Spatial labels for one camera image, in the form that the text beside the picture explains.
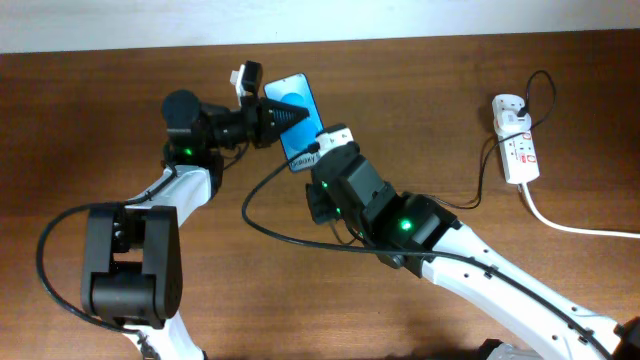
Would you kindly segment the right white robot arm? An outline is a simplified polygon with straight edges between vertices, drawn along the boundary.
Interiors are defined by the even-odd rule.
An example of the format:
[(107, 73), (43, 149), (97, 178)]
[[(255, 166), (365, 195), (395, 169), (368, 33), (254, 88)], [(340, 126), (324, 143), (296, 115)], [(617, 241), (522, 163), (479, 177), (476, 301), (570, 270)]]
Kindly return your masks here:
[(382, 263), (459, 295), (528, 346), (488, 339), (481, 358), (638, 358), (638, 319), (620, 325), (578, 306), (496, 253), (435, 201), (397, 194), (355, 142), (311, 149), (319, 160), (306, 191), (316, 223), (343, 220)]

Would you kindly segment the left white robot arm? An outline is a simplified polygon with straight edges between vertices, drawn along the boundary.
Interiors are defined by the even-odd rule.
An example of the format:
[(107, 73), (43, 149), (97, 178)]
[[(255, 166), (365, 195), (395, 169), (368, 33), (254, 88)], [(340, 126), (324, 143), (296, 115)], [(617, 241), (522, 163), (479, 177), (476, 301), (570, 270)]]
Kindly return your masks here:
[(242, 143), (268, 147), (309, 114), (259, 96), (261, 80), (257, 62), (232, 72), (236, 110), (203, 103), (188, 90), (169, 94), (161, 106), (168, 136), (162, 176), (130, 200), (89, 211), (83, 310), (124, 334), (145, 359), (206, 356), (179, 313), (179, 228), (218, 192), (225, 168), (222, 150)]

